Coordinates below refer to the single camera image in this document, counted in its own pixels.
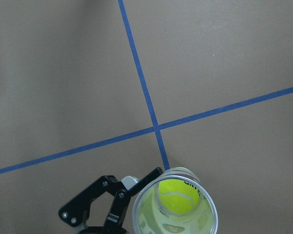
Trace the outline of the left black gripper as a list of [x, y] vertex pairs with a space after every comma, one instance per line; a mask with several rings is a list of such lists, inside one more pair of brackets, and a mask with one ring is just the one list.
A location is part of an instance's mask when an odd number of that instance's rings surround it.
[[[59, 218], [78, 234], [129, 234], [123, 228], [123, 222], [131, 198], [161, 174], [163, 170], [157, 167], [142, 179], [127, 176], [118, 180], [113, 175], [103, 175], [62, 206], [58, 211]], [[86, 222], [91, 203], [104, 193], [114, 197], [109, 213], [103, 226], [89, 227]]]

